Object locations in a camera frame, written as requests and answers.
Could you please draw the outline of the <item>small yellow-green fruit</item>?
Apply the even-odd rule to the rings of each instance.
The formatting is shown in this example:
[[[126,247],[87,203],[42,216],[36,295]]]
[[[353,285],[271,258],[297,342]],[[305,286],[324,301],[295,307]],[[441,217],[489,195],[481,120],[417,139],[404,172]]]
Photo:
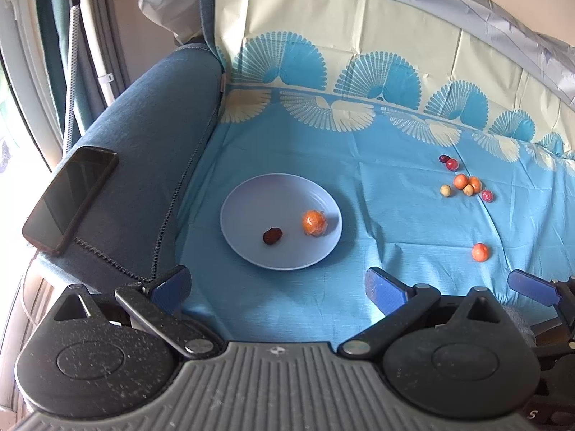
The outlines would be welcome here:
[[[441,196],[449,198],[451,196],[451,188],[448,185],[441,185],[440,193]]]

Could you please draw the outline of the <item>orange kumquat fruit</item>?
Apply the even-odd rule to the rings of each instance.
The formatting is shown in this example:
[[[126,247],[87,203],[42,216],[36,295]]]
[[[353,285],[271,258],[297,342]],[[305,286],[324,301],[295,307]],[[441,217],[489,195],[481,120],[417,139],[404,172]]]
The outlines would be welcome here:
[[[463,190],[468,184],[469,178],[463,173],[457,174],[453,179],[453,186],[458,190]]]

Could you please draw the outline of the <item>grey plastic cover sheet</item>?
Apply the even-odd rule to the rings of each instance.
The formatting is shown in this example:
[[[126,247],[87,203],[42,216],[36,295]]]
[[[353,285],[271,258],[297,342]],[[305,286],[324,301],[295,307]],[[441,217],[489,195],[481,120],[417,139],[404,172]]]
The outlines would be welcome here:
[[[491,0],[393,0],[445,20],[502,52],[574,106],[574,48],[535,32]],[[147,19],[179,42],[201,31],[200,0],[138,0]]]

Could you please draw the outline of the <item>teal curtain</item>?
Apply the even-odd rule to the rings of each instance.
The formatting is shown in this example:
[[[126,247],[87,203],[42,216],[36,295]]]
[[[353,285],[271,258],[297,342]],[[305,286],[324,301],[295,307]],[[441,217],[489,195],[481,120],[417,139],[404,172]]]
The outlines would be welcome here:
[[[66,67],[69,42],[69,1],[36,0],[36,13],[44,51],[49,86],[56,107],[59,125],[64,126],[66,97]],[[101,112],[105,102],[89,59],[88,43],[84,31],[79,32],[76,88],[75,88],[75,124],[73,141],[87,131]]]

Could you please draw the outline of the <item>small pale yellow fruit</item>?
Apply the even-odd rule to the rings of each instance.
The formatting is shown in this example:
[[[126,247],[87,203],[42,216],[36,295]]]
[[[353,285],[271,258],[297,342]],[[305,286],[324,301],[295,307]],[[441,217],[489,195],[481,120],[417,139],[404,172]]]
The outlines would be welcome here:
[[[473,188],[473,186],[472,186],[471,184],[468,184],[468,185],[466,185],[466,186],[464,187],[463,193],[464,193],[466,196],[472,196],[472,195],[475,193],[475,190],[474,190],[474,188]]]

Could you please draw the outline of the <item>blue fabric sofa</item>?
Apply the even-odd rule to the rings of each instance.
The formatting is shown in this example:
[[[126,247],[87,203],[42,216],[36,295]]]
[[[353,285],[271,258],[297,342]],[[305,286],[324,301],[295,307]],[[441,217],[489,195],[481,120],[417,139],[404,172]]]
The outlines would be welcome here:
[[[106,293],[176,265],[178,211],[215,129],[224,74],[215,0],[200,8],[201,36],[144,73],[76,143],[109,149],[119,163],[63,253],[42,255],[49,280]]]

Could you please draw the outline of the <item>pink lychee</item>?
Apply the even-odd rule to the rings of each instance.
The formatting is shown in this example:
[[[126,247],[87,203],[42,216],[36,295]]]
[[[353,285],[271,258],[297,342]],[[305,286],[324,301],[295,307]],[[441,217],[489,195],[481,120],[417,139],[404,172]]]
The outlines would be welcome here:
[[[480,197],[486,203],[491,203],[493,201],[493,192],[489,190],[482,190],[482,192],[480,193]]]

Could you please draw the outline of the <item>blue fan-pattern cloth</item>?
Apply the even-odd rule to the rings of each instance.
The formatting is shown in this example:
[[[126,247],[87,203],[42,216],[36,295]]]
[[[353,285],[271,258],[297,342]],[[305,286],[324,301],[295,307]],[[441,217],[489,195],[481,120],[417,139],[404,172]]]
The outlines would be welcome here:
[[[507,277],[574,273],[574,112],[524,68],[393,0],[215,0],[215,47],[225,97],[178,215],[190,315],[229,339],[340,343],[380,318],[364,292],[378,266],[447,295],[484,286],[528,324],[553,317]],[[220,229],[229,193],[274,172],[341,210],[339,243],[309,268],[252,265]],[[460,173],[493,201],[456,189]]]

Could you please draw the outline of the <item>black smartphone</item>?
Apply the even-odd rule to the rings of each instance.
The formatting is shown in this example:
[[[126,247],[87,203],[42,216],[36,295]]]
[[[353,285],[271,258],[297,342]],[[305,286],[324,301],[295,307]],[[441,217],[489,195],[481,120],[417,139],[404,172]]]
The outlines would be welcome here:
[[[30,212],[22,227],[24,239],[46,254],[63,253],[118,163],[118,154],[109,149],[78,148]]]

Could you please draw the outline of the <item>light blue round plate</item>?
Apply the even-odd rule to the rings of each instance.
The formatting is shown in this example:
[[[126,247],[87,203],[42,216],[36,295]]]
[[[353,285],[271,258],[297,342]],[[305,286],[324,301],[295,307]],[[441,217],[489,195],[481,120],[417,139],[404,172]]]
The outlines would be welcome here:
[[[327,228],[322,236],[307,236],[302,217],[320,210]],[[274,245],[262,236],[280,228],[282,238]],[[343,230],[340,208],[315,182],[287,173],[269,173],[249,178],[234,188],[220,209],[224,239],[244,260],[263,269],[289,272],[323,261],[339,243]]]

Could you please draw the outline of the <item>red cherry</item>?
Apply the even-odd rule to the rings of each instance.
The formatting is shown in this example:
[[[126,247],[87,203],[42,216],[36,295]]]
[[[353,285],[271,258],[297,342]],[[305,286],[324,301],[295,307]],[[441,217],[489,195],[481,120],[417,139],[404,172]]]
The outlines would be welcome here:
[[[452,171],[459,169],[459,162],[457,159],[449,159],[445,165],[447,169]]]

